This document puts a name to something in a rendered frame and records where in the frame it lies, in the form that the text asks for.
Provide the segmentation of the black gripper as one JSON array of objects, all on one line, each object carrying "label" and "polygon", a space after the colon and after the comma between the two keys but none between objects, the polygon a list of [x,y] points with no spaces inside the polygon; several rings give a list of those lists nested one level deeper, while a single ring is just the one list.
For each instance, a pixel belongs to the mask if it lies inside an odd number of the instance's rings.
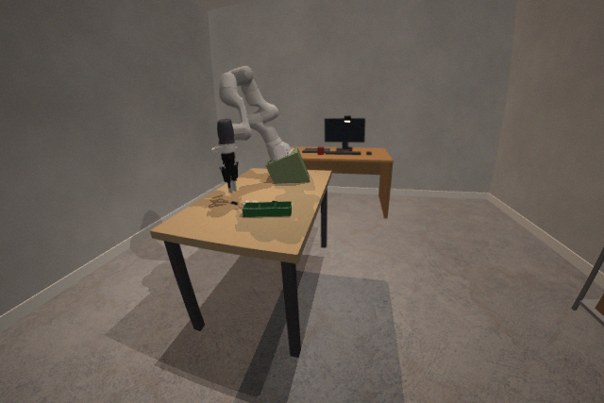
[{"label": "black gripper", "polygon": [[238,178],[239,162],[235,161],[234,152],[230,153],[230,154],[221,154],[221,156],[222,156],[223,165],[222,165],[222,167],[220,166],[220,169],[222,171],[224,182],[228,182],[227,183],[228,192],[229,193],[233,193],[233,191],[237,192],[236,178]]}]

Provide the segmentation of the green three-compartment bin rack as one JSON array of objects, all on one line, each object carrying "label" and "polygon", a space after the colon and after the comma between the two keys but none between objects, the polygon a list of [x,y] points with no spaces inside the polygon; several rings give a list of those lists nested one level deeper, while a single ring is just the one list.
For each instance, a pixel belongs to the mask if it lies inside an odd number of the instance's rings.
[{"label": "green three-compartment bin rack", "polygon": [[292,216],[292,202],[251,202],[243,206],[243,217],[270,216]]}]

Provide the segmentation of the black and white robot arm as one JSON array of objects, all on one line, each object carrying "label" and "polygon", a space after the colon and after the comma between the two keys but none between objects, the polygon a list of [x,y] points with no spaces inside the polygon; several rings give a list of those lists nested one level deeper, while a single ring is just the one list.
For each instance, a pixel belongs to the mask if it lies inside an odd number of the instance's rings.
[{"label": "black and white robot arm", "polygon": [[[244,101],[237,94],[237,86],[242,87],[247,104],[258,106],[260,109],[246,115]],[[237,149],[234,140],[247,141],[251,137],[251,128],[256,129],[264,139],[270,160],[271,158],[272,161],[280,160],[294,151],[278,137],[277,131],[273,127],[264,125],[264,123],[278,117],[278,109],[276,106],[267,103],[258,89],[253,79],[253,72],[248,66],[239,67],[222,74],[219,84],[220,99],[225,104],[239,109],[242,122],[232,124],[230,119],[219,120],[217,124],[219,145],[213,147],[211,153],[233,153],[231,151]]]}]

